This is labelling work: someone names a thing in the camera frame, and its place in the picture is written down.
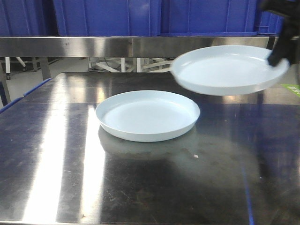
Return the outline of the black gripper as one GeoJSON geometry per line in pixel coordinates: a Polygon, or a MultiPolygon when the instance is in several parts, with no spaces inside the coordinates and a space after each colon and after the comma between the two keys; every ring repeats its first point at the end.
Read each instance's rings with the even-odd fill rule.
{"type": "Polygon", "coordinates": [[[293,40],[300,38],[300,1],[263,0],[260,8],[283,18],[279,38],[267,58],[268,64],[275,67],[282,59],[293,64],[293,40]]]}

